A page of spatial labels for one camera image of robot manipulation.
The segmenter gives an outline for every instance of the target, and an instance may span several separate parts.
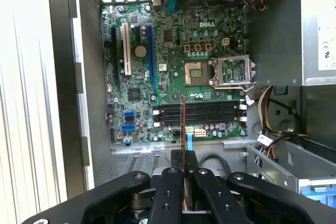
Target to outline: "blue cable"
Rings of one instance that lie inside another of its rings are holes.
[[[193,150],[193,133],[191,132],[187,133],[187,146],[188,146],[188,151]]]

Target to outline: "metal screw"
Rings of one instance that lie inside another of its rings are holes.
[[[175,168],[170,168],[170,170],[168,172],[169,173],[177,173],[177,170]]]
[[[135,174],[134,178],[143,178],[143,175],[141,173]]]
[[[139,224],[147,224],[147,222],[148,222],[148,219],[143,219],[139,221]]]
[[[203,175],[208,173],[206,169],[199,169],[198,172]]]
[[[233,177],[234,177],[236,180],[242,180],[242,179],[244,179],[244,177],[243,177],[242,175],[240,175],[240,174],[235,174]]]
[[[48,224],[48,223],[49,223],[49,220],[40,219],[40,220],[35,221],[33,224]]]

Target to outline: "black cable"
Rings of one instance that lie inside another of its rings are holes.
[[[225,173],[226,173],[226,176],[229,176],[229,175],[232,173],[232,170],[231,170],[231,167],[229,166],[229,163],[228,163],[223,157],[219,156],[219,155],[216,154],[216,153],[210,153],[210,154],[208,154],[208,155],[205,155],[205,156],[201,159],[201,161],[199,162],[199,166],[201,167],[201,165],[202,165],[205,161],[207,161],[208,159],[210,159],[210,158],[216,158],[216,159],[218,159],[218,160],[221,162],[221,164],[222,164],[222,166],[223,166],[223,169],[224,169],[224,171],[225,171]]]

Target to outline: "chip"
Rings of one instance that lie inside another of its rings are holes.
[[[163,41],[164,42],[172,42],[173,35],[171,30],[163,30]]]
[[[131,16],[131,23],[137,23],[138,22],[138,17],[137,16]]]
[[[208,85],[208,65],[206,61],[184,64],[184,81],[186,86]]]
[[[141,101],[141,91],[139,88],[128,89],[128,100],[130,102]]]

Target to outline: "pci slot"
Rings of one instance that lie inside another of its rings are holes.
[[[128,23],[122,23],[122,37],[124,46],[124,67],[125,75],[132,75],[131,68],[131,37],[130,37],[130,26]]]
[[[115,84],[120,87],[119,71],[118,71],[118,42],[117,42],[117,29],[111,28],[111,57],[113,60],[113,77]]]
[[[154,89],[156,89],[153,28],[151,26],[148,26],[146,28],[146,32],[147,32],[147,52],[149,55],[149,77],[153,82]]]

